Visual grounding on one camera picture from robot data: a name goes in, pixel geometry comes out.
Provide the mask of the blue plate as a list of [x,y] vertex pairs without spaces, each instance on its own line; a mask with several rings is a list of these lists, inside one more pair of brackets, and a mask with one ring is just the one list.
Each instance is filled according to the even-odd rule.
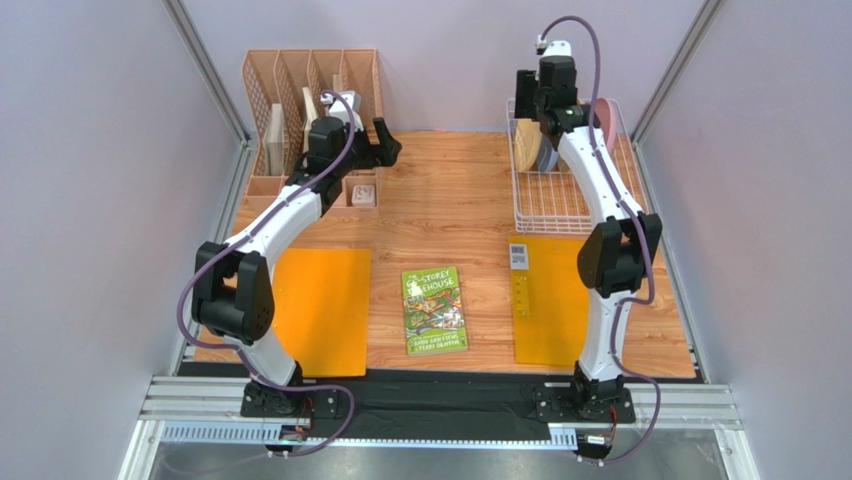
[[559,161],[559,153],[547,135],[540,135],[540,145],[536,155],[536,171],[547,173],[553,171]]

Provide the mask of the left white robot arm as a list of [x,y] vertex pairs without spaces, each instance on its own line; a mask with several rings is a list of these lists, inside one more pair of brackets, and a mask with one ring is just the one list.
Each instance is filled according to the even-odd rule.
[[191,303],[194,322],[241,357],[251,375],[245,389],[250,408],[295,416],[307,406],[302,367],[271,328],[275,265],[301,232],[328,212],[350,172],[396,163],[401,143],[383,118],[372,122],[376,142],[345,120],[314,121],[308,149],[275,201],[240,235],[223,243],[207,241],[197,250],[195,273],[181,299]]

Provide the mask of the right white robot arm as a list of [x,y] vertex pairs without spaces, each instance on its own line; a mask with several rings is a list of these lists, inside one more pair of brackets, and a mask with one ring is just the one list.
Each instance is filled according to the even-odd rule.
[[579,250],[577,270],[589,290],[586,340],[566,389],[573,416],[607,419],[627,401],[620,350],[662,234],[621,179],[605,145],[593,103],[580,104],[576,65],[569,53],[543,54],[537,70],[517,73],[515,116],[538,123],[569,167],[595,221]]

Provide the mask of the cream yellow plate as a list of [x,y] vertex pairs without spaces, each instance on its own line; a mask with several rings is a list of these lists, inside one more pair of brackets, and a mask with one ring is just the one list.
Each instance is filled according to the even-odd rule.
[[539,123],[522,118],[516,122],[513,136],[514,165],[518,172],[535,170],[542,141]]

